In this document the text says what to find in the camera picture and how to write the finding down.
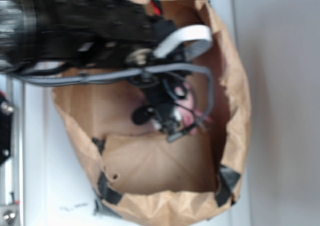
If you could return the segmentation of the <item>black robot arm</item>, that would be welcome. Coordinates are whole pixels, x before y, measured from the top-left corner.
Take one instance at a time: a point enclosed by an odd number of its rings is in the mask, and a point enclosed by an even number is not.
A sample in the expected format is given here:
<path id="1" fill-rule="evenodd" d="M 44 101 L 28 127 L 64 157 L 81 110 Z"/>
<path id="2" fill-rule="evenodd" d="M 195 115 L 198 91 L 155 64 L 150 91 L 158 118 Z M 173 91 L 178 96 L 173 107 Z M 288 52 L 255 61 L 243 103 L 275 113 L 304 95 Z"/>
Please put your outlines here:
<path id="1" fill-rule="evenodd" d="M 0 71 L 53 76 L 68 69 L 125 69 L 146 50 L 148 65 L 184 59 L 179 46 L 153 50 L 177 29 L 130 0 L 0 0 Z"/>

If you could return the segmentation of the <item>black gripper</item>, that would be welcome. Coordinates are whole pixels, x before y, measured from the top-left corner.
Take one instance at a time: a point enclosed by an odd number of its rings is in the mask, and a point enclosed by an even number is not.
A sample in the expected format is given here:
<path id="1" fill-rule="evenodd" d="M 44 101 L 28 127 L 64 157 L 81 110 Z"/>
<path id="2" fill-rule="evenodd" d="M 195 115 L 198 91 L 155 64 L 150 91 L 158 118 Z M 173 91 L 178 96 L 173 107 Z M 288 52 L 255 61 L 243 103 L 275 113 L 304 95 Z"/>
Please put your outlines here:
<path id="1" fill-rule="evenodd" d="M 177 26 L 165 19 L 160 0 L 151 0 L 153 14 L 131 0 L 33 0 L 37 33 L 34 64 L 61 62 L 60 71 L 122 69 L 138 65 L 180 63 L 185 60 L 179 43 L 164 56 L 156 48 Z"/>

